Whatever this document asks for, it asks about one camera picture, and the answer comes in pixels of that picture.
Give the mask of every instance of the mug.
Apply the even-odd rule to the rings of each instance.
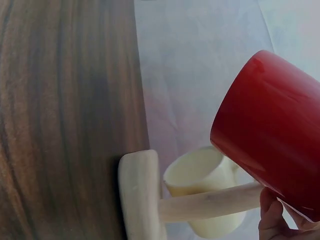
[[[238,166],[213,146],[202,147],[176,159],[163,175],[173,197],[219,191],[237,185]],[[246,212],[189,221],[200,237],[214,239],[231,233],[243,221]]]
[[[211,143],[306,217],[320,221],[320,83],[262,50],[242,68]]]

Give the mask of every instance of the wooden surface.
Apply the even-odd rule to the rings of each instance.
[[[0,1],[0,239],[126,239],[148,148],[133,0]]]
[[[162,184],[157,152],[146,150],[123,156],[118,179],[128,240],[167,240],[158,211]]]

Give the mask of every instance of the white backdrop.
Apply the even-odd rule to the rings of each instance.
[[[275,52],[320,80],[319,7],[319,0],[135,1],[149,139],[162,173],[210,144],[214,116],[255,52]],[[259,211],[221,239],[258,240]],[[186,223],[167,231],[169,240],[200,239]]]

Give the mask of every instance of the finger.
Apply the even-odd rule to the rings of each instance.
[[[267,211],[265,209],[261,210],[262,218],[258,226],[261,240],[276,239],[276,236],[281,236],[283,232],[289,231],[288,226],[284,224],[285,220],[282,216],[283,205],[281,202],[274,200],[269,209]]]
[[[260,194],[261,217],[269,210],[271,204],[277,199],[272,195],[268,188],[264,188]]]
[[[289,207],[287,204],[284,204],[285,209],[292,217],[293,221],[297,225],[299,229],[301,229],[308,220],[306,220],[303,216],[298,214],[296,211],[294,211],[291,207]]]

